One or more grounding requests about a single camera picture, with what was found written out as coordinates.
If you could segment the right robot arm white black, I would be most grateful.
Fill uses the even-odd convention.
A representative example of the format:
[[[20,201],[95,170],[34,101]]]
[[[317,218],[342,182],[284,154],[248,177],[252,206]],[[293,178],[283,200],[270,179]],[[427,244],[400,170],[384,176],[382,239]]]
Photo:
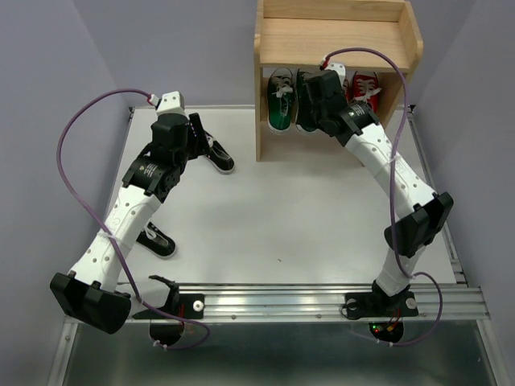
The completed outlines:
[[[369,292],[346,297],[351,318],[415,316],[410,279],[418,259],[442,230],[452,197],[424,183],[387,138],[375,112],[363,101],[346,100],[340,75],[323,70],[304,76],[311,115],[318,129],[358,158],[389,198],[390,226],[385,263]]]

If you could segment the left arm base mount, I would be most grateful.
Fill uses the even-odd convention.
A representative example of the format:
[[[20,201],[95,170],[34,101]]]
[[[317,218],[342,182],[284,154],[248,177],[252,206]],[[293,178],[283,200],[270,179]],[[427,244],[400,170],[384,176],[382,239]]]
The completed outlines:
[[[203,294],[181,294],[179,285],[159,275],[138,283],[142,295],[133,298],[130,318],[149,320],[149,336],[154,347],[164,351],[185,350],[204,343],[211,331],[202,322]]]

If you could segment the green sneaker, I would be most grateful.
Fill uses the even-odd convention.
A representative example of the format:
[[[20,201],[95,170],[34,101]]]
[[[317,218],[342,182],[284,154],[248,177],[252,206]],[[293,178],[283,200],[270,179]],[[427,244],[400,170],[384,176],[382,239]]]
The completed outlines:
[[[299,69],[295,76],[295,98],[297,102],[295,126],[301,133],[310,134],[314,133],[317,127],[311,115],[311,101],[303,78],[306,74],[307,72]]]
[[[271,74],[266,87],[266,100],[270,131],[285,133],[290,128],[295,101],[293,72],[289,68],[279,68]]]

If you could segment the red sneaker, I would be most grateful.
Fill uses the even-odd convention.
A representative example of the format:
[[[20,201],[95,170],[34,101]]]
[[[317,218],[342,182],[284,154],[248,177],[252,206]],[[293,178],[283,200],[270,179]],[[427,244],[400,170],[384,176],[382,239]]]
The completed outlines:
[[[342,84],[344,96],[349,104],[354,100],[352,82],[353,77],[345,77],[344,82]]]
[[[356,72],[352,78],[352,95],[355,101],[363,101],[376,113],[381,87],[375,72]]]

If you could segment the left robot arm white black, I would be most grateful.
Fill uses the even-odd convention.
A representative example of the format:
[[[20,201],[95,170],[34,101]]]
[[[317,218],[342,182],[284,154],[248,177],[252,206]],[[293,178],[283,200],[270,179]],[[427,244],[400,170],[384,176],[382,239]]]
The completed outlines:
[[[179,183],[187,162],[205,154],[208,140],[200,116],[165,113],[150,127],[152,138],[130,164],[111,212],[84,255],[67,273],[57,273],[50,289],[62,311],[108,334],[134,314],[148,309],[174,319],[179,309],[177,285],[149,278],[146,300],[126,259],[137,239]]]

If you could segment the black sneaker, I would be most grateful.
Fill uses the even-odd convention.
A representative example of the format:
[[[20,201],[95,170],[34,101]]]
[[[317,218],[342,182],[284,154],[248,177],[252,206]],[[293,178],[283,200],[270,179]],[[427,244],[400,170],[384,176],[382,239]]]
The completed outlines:
[[[176,243],[150,221],[139,233],[137,243],[162,260],[171,259],[177,250]]]
[[[208,141],[208,152],[204,157],[223,175],[229,175],[235,170],[235,162],[223,146],[209,133],[205,132]]]

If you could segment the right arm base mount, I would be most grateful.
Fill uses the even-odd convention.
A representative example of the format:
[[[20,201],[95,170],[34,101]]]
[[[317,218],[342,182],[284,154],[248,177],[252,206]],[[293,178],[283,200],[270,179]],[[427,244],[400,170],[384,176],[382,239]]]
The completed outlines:
[[[404,334],[403,318],[419,315],[418,305],[410,285],[399,294],[388,296],[374,282],[369,292],[353,292],[344,295],[340,314],[351,321],[370,318],[369,330],[380,342],[396,345]]]

